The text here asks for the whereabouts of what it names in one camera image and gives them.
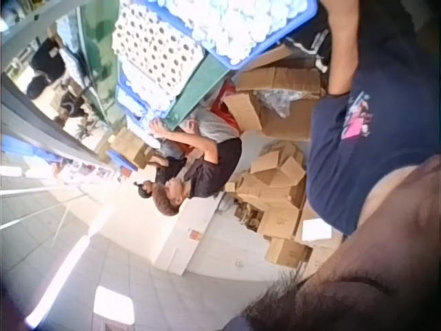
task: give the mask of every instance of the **dark hair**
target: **dark hair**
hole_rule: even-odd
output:
[[[62,119],[60,116],[55,116],[54,117],[54,122],[56,124],[58,124],[59,126],[61,126],[62,128],[64,128],[64,126],[66,125],[66,120]]]
[[[153,188],[153,202],[156,208],[165,216],[174,216],[179,213],[179,207],[172,205],[168,199],[165,188],[162,184],[156,184]]]
[[[148,193],[147,193],[147,192],[143,189],[143,184],[139,184],[139,183],[137,183],[137,182],[134,182],[133,185],[138,186],[138,194],[139,194],[139,196],[140,196],[141,198],[143,198],[143,199],[149,199],[149,198],[152,196],[152,193],[151,193],[151,192],[148,192]]]
[[[49,86],[48,81],[46,80],[46,77],[43,75],[35,76],[30,81],[28,88],[26,89],[26,95],[31,100],[35,100],[38,98],[41,93]]]

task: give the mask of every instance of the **human arm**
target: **human arm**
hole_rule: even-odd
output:
[[[150,130],[158,138],[165,138],[198,148],[203,151],[205,161],[218,164],[218,146],[214,140],[202,137],[198,134],[171,132],[163,125],[160,119],[154,119],[151,122]]]
[[[358,66],[359,0],[321,0],[328,12],[332,34],[328,93],[340,95],[351,90]]]
[[[148,164],[159,165],[160,167],[166,168],[169,165],[169,161],[161,155],[153,155]]]

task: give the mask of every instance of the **stack of toilet paper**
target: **stack of toilet paper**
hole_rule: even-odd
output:
[[[115,53],[133,63],[154,85],[165,91],[158,97],[166,98],[168,94],[173,98],[181,93],[201,62],[203,49],[145,6],[124,2],[115,26],[112,42]],[[139,86],[139,92],[149,90],[148,93],[157,95],[151,83],[142,82],[141,75],[129,75],[132,86]],[[151,103],[152,100],[149,97],[146,101]]]
[[[192,38],[234,66],[269,34],[307,9],[307,0],[158,0],[192,30]]]
[[[155,110],[168,110],[175,100],[170,94],[157,86],[146,74],[140,71],[131,62],[121,59],[121,69],[127,78],[127,86],[135,92],[141,100]]]

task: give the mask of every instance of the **white paper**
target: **white paper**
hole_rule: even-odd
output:
[[[322,219],[303,221],[302,241],[315,241],[332,238],[332,227]]]

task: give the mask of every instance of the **brown hair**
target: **brown hair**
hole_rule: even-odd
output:
[[[165,216],[174,216],[179,213],[179,207],[172,205],[172,202],[168,199],[167,193],[163,185],[156,184],[153,187],[153,202],[156,208]]]

